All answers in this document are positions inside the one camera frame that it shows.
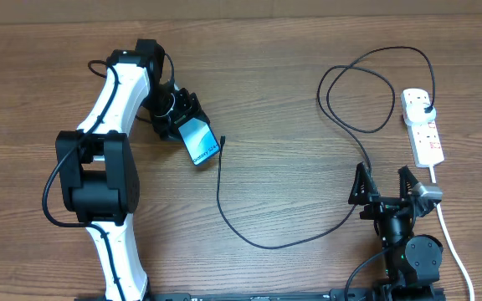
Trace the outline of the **Samsung Galaxy smartphone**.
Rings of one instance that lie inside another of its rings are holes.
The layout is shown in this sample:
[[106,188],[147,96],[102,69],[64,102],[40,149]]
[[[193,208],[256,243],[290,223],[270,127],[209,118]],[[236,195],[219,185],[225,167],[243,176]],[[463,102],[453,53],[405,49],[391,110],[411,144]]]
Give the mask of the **Samsung Galaxy smartphone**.
[[192,163],[199,166],[220,151],[218,140],[206,121],[192,118],[179,127]]

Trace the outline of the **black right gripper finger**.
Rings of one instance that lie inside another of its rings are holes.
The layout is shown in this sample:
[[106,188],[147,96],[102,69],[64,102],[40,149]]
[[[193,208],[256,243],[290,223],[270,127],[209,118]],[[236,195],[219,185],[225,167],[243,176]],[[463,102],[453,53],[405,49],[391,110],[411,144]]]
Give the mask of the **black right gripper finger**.
[[408,166],[403,166],[397,173],[400,197],[406,200],[417,200],[420,196],[419,188],[423,183],[415,177]]
[[358,163],[348,203],[351,205],[367,205],[378,197],[379,191],[371,173],[363,162]]

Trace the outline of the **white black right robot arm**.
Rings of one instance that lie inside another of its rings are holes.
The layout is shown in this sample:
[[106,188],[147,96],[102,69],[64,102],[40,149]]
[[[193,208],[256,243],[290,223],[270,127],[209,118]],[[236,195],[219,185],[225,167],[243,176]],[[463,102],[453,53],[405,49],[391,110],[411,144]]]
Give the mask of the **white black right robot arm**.
[[[364,163],[356,166],[348,202],[362,206],[362,220],[372,221],[382,250],[361,263],[349,276],[339,300],[444,300],[444,291],[435,288],[440,279],[443,244],[431,235],[416,235],[416,221],[428,215],[442,201],[436,184],[423,184],[407,166],[398,170],[399,196],[382,196]],[[353,288],[354,277],[368,264],[382,258],[384,279],[370,288]]]

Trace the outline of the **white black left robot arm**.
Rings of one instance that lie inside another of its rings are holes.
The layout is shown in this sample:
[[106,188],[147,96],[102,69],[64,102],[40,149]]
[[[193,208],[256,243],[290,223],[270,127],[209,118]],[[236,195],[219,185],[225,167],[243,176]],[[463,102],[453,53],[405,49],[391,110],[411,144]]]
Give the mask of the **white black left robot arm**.
[[181,141],[196,166],[223,147],[197,96],[174,78],[161,81],[170,61],[154,39],[114,50],[101,61],[105,84],[92,111],[55,141],[57,164],[44,187],[43,212],[57,227],[90,234],[105,276],[104,300],[152,298],[133,227],[141,188],[129,136],[139,110],[149,112],[161,140]]

